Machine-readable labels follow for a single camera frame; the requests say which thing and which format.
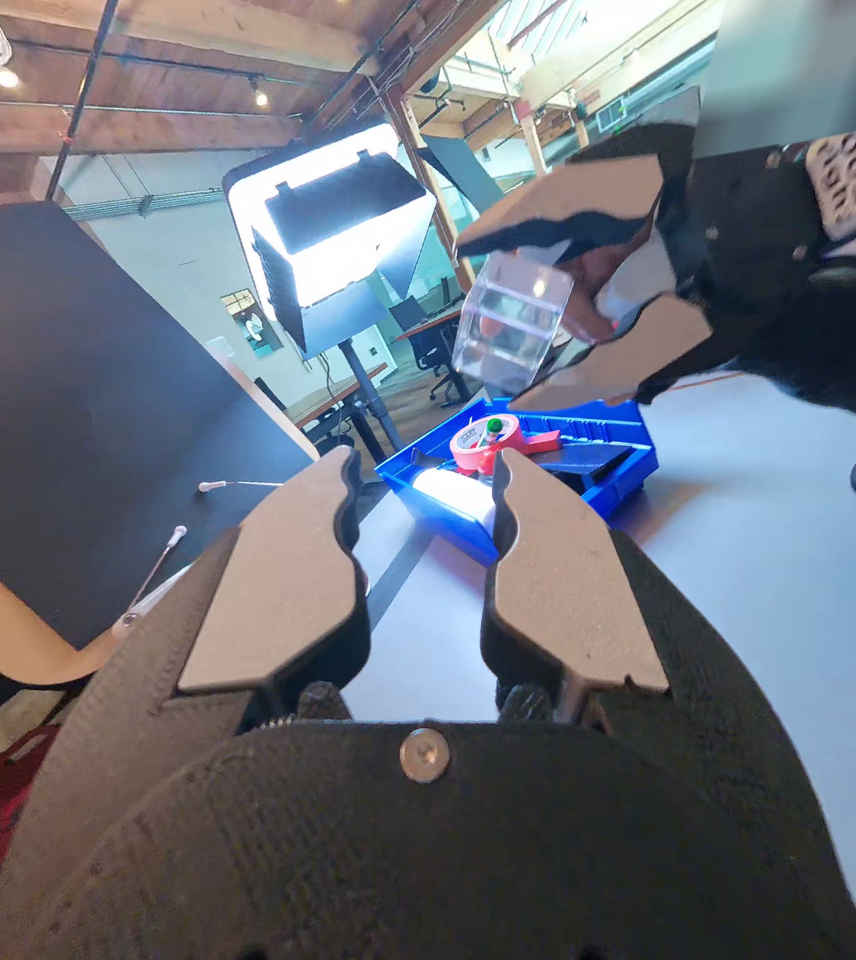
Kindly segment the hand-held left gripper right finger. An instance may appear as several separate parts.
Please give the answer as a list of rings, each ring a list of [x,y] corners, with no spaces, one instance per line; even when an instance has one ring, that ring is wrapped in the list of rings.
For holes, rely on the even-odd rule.
[[[666,701],[670,680],[608,523],[517,450],[497,453],[492,494],[482,659],[498,722],[611,732],[603,696]]]

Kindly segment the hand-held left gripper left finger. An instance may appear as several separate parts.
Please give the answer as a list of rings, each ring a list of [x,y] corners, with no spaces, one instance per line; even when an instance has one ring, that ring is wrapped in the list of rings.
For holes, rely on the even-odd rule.
[[[360,458],[340,446],[244,519],[187,654],[179,695],[247,693],[262,715],[297,713],[315,684],[342,690],[372,650],[367,576],[354,555]]]

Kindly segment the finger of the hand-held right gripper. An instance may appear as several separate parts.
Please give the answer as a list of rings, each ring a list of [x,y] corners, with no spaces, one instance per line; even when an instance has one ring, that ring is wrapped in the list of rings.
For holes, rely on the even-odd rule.
[[[508,404],[511,412],[551,412],[590,402],[631,400],[641,384],[710,339],[702,310],[674,295],[647,304],[630,329],[593,346]]]
[[[664,186],[655,154],[560,166],[516,188],[459,234],[465,257],[521,248],[564,253],[632,240],[658,206]]]

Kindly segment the blue storage bin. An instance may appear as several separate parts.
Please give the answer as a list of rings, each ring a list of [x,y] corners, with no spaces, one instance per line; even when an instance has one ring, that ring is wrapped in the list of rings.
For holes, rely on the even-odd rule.
[[[613,473],[586,489],[582,489],[575,477],[562,477],[548,471],[604,519],[639,492],[645,480],[659,465],[653,441],[635,402],[629,401],[609,407],[597,401],[562,411],[528,414],[512,414],[508,405],[506,398],[477,398],[458,414],[434,427],[375,468],[379,478],[397,494],[414,517],[425,522],[432,533],[485,567],[497,558],[494,532],[488,535],[470,517],[446,509],[443,504],[414,490],[412,486],[414,477],[420,470],[432,467],[443,467],[486,480],[493,485],[493,475],[462,473],[451,456],[449,442],[473,420],[511,414],[519,418],[524,436],[559,430],[564,446],[603,443],[635,448],[636,452]]]

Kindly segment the small clear plastic box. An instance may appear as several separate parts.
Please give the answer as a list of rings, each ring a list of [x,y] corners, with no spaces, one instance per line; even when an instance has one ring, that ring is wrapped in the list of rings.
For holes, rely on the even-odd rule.
[[[561,326],[572,276],[517,253],[493,252],[461,307],[454,369],[515,397],[534,383]]]

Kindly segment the red masking tape roll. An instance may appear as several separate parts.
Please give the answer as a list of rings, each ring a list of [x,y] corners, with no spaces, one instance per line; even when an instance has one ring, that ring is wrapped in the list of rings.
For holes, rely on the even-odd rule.
[[[478,448],[488,419],[499,418],[504,424],[501,437],[492,446]],[[465,426],[450,441],[449,448],[458,471],[463,474],[481,474],[491,476],[494,473],[495,458],[499,451],[518,450],[524,440],[519,417],[513,414],[488,415],[477,418]]]

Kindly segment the person's right forearm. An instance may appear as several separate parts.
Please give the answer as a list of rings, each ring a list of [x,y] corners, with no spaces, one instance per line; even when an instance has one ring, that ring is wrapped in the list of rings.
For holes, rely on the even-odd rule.
[[[728,364],[813,405],[856,415],[856,259],[819,268]]]

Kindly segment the black board book stand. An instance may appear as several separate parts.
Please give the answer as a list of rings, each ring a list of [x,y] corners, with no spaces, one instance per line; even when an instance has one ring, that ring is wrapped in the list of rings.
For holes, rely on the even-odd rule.
[[[58,206],[0,206],[0,673],[84,677],[164,581],[319,455]]]
[[[471,206],[484,213],[504,196],[494,178],[463,139],[426,135],[419,156],[437,174],[455,186]]]

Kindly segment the white cylinder roll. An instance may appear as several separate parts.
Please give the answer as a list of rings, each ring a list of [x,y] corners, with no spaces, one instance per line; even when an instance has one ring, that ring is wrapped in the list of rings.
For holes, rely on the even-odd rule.
[[[489,536],[493,534],[496,508],[493,485],[487,480],[432,466],[415,474],[411,486],[449,511],[469,517]]]

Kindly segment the wooden desk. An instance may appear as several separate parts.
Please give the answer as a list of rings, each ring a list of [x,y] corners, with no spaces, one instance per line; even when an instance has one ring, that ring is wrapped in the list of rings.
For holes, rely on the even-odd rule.
[[[370,424],[376,420],[372,400],[355,376],[328,383],[285,413],[320,455],[338,446],[354,448],[357,438],[376,464],[387,458]]]
[[[429,401],[434,402],[437,394],[442,388],[445,388],[444,401],[441,402],[441,408],[456,407],[459,404],[466,405],[471,401],[471,393],[465,378],[455,369],[452,357],[452,333],[455,330],[456,321],[459,318],[459,311],[449,310],[446,313],[438,314],[432,318],[426,318],[410,329],[402,331],[394,338],[394,342],[413,343],[418,337],[429,335],[436,331],[437,353],[439,367],[445,367],[446,373],[430,390]]]

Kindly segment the black office chair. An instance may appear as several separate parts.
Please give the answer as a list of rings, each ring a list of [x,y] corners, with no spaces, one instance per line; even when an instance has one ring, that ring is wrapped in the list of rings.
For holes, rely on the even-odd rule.
[[[459,307],[449,306],[430,315],[426,313],[422,304],[414,296],[408,296],[397,305],[389,308],[391,316],[395,319],[402,331],[410,330],[410,328],[424,320],[436,317],[449,310],[457,310],[458,314],[460,314]],[[440,354],[437,352],[437,335],[438,332],[433,331],[429,335],[414,338],[412,343],[406,342],[411,347],[415,365],[422,371],[432,371],[436,376],[442,368],[438,366]]]

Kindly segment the black light stand pole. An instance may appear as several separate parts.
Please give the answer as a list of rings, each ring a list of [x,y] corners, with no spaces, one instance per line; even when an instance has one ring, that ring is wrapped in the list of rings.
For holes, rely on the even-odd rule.
[[[374,388],[374,385],[365,370],[364,364],[353,346],[352,339],[347,338],[340,342],[338,344],[338,348],[344,355],[352,373],[359,382],[360,389],[364,396],[366,408],[371,412],[371,414],[374,415],[374,418],[381,425],[382,430],[385,433],[386,438],[393,450],[395,452],[399,452],[403,449],[403,442],[398,434],[398,429],[389,415],[389,411],[384,400]]]

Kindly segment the studio softbox light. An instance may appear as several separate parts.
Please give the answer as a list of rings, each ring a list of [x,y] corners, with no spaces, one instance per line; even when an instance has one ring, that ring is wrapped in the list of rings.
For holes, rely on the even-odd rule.
[[[398,161],[399,145],[391,124],[368,121],[222,179],[256,297],[304,359],[376,324],[370,276],[409,292],[437,201]]]

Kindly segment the red floor basket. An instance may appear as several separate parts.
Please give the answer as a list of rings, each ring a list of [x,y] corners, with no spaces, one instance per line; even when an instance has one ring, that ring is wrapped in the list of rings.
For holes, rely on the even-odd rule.
[[[61,729],[61,724],[37,726],[0,753],[0,867],[34,780]]]

